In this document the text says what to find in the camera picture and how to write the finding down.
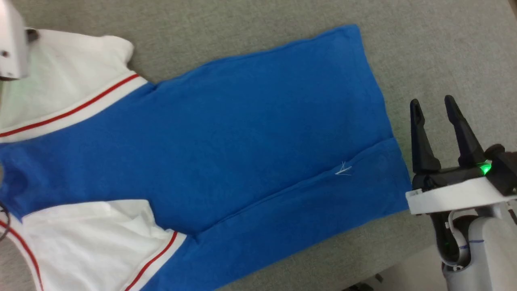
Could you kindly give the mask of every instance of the gray table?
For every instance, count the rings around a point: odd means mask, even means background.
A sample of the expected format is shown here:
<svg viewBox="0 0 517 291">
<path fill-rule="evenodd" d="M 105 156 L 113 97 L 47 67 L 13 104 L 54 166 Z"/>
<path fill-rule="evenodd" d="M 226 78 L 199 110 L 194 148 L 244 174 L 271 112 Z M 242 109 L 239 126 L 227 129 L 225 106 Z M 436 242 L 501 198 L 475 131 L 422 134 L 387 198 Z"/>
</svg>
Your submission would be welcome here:
<svg viewBox="0 0 517 291">
<path fill-rule="evenodd" d="M 419 98 L 437 157 L 459 153 L 443 97 L 456 97 L 484 147 L 517 144 L 517 22 L 507 0 L 17 0 L 29 25 L 133 42 L 134 70 L 151 81 L 207 61 L 359 24 L 388 115 L 410 164 L 409 101 Z M 224 290 L 341 290 L 433 242 L 427 217 L 372 221 L 234 282 Z M 0 245 L 0 284 L 32 290 Z"/>
</svg>

